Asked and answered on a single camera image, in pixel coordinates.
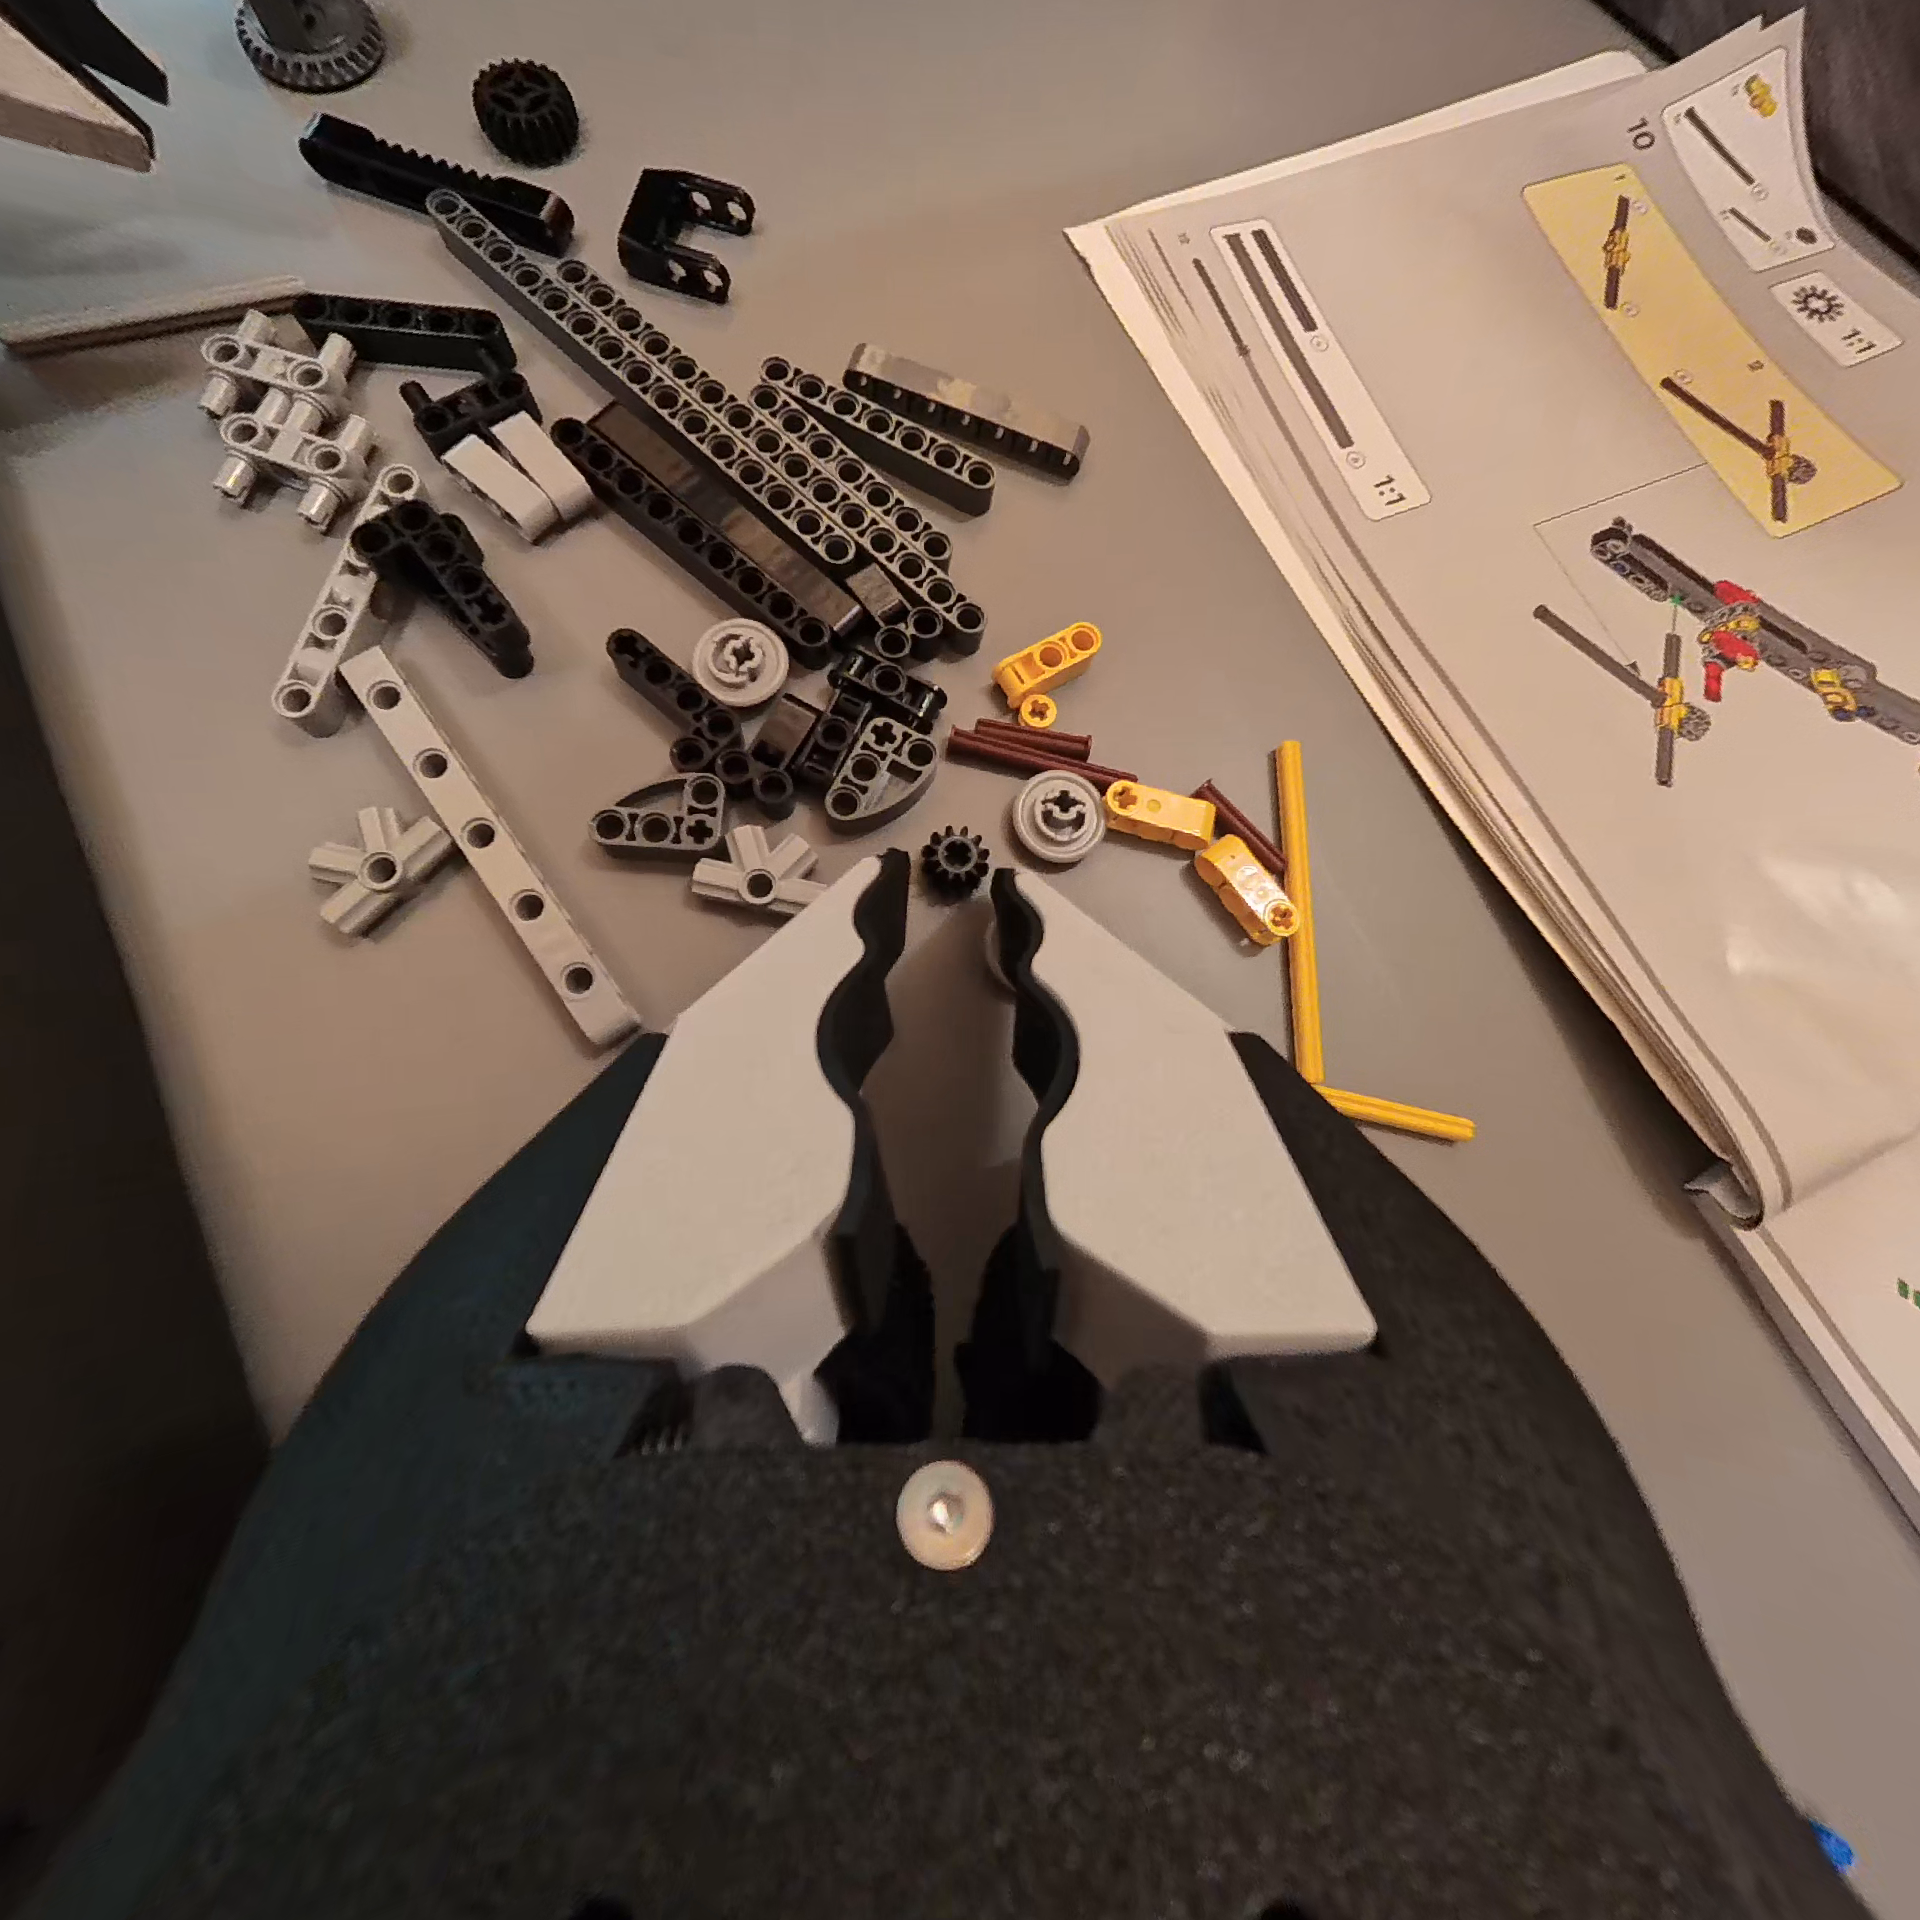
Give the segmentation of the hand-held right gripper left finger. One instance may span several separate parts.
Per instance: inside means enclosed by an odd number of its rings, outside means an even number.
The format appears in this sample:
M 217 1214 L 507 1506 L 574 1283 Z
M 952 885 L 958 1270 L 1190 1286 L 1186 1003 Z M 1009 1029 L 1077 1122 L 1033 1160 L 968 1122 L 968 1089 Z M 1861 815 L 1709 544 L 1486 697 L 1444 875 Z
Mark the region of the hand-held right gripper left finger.
M 912 863 L 858 859 L 668 1029 L 525 1337 L 548 1357 L 765 1372 L 809 1445 L 931 1435 L 935 1307 L 864 1078 Z

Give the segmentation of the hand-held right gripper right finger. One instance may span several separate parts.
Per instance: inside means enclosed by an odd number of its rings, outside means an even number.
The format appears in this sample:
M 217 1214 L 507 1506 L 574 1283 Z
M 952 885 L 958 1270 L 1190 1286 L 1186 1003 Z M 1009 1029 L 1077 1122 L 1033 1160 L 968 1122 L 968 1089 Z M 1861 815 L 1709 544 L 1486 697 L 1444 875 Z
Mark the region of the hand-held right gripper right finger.
M 1077 1445 L 1138 1372 L 1364 1352 L 1378 1316 L 1282 1144 L 1272 1050 L 1049 883 L 1006 868 L 990 898 L 1034 1111 L 960 1347 L 963 1435 Z

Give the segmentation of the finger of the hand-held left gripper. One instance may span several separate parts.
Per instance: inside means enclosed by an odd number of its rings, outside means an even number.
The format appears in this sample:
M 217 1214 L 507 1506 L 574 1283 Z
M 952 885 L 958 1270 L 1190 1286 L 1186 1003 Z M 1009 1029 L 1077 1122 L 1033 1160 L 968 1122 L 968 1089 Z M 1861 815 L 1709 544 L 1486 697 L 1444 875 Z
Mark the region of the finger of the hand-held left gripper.
M 19 29 L 78 82 L 104 78 L 154 104 L 170 104 L 170 78 L 161 61 L 121 33 L 100 4 L 22 4 Z
M 148 125 L 78 55 L 16 19 L 3 24 L 3 142 L 132 174 L 154 167 Z

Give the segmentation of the white instruction booklet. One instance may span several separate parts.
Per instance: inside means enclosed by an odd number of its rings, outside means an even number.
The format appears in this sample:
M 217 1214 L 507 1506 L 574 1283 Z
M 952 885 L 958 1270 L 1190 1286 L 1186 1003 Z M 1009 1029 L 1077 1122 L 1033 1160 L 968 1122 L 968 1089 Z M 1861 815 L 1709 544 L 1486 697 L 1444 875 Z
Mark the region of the white instruction booklet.
M 1805 18 L 1068 228 L 1917 1518 L 1917 292 Z

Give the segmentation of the pile of toy brick pieces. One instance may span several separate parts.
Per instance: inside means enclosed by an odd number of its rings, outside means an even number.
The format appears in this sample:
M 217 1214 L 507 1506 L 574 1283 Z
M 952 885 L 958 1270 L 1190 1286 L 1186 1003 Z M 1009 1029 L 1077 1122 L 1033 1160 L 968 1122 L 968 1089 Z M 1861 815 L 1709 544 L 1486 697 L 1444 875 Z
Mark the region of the pile of toy brick pieces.
M 518 332 L 548 424 L 508 420 L 540 469 L 585 500 L 585 537 L 557 526 L 525 539 L 508 574 L 535 639 L 498 644 L 503 675 L 540 692 L 582 656 L 595 715 L 633 712 L 627 732 L 658 789 L 625 802 L 609 779 L 574 779 L 574 736 L 528 732 L 542 781 L 574 781 L 595 805 L 551 831 L 616 930 L 621 992 L 646 1029 L 668 1029 L 713 983 L 781 930 L 765 903 L 707 903 L 689 889 L 694 859 L 725 856 L 725 831 L 826 846 L 823 891 L 846 866 L 927 834 L 986 831 L 976 868 L 1039 863 L 1006 826 L 1014 781 L 1043 769 L 1045 732 L 990 720 L 990 755 L 948 736 L 1000 710 L 990 666 L 1058 629 L 1091 625 L 1111 666 L 1068 715 L 1097 729 L 1095 766 L 1122 766 L 1186 790 L 1235 771 L 1271 732 L 1258 639 L 1242 637 L 1223 560 L 1223 515 L 1195 457 L 1170 441 L 1100 454 L 1091 484 L 1033 477 L 990 511 L 990 537 L 950 533 L 873 471 L 781 385 L 725 380 L 707 341 L 676 344 L 666 297 L 633 303 L 638 285 L 588 260 L 544 260 L 498 232 L 477 178 L 427 180 L 488 228 L 461 242 L 452 221 L 379 214 L 403 253 L 356 265 L 374 280 L 358 307 L 391 311 L 397 267 L 435 267 Z

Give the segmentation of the black toy car set box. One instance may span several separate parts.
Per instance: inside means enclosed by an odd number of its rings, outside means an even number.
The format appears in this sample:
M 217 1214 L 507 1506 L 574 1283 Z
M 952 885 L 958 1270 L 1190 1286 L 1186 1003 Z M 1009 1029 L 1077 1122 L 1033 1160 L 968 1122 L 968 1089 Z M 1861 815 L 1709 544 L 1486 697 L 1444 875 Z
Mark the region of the black toy car set box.
M 1663 59 L 1805 15 L 1805 118 L 1822 190 L 1917 267 L 1917 4 L 1601 4 Z

